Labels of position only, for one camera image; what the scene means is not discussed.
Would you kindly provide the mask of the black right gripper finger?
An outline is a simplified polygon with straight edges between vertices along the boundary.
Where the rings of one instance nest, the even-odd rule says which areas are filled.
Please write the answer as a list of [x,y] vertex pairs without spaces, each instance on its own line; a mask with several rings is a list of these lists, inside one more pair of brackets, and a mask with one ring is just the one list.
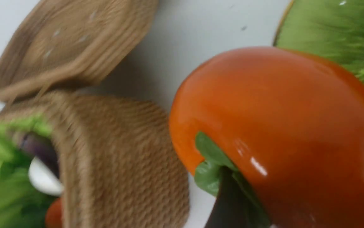
[[248,228],[245,196],[230,169],[221,169],[218,195],[205,225],[206,228]]

